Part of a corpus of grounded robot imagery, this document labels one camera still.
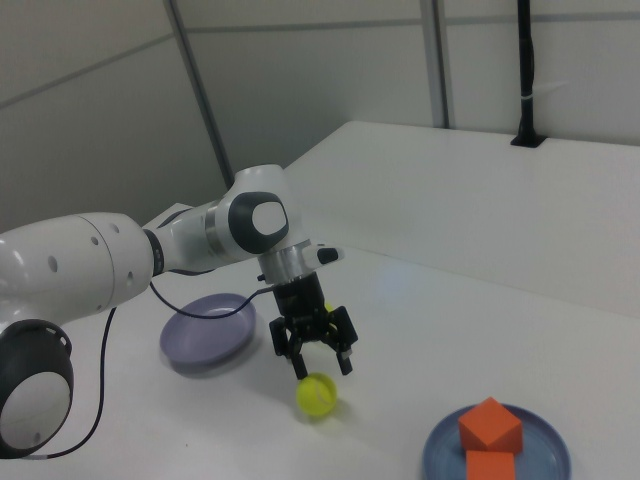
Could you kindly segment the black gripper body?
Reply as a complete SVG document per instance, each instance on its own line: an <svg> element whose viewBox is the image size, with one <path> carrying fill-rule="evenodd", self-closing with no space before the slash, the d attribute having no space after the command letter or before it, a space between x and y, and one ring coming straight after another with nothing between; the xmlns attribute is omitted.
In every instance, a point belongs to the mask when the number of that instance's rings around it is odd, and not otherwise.
<svg viewBox="0 0 640 480"><path fill-rule="evenodd" d="M326 315L325 297L316 274L276 285L273 290L281 316L286 321Z"/></svg>

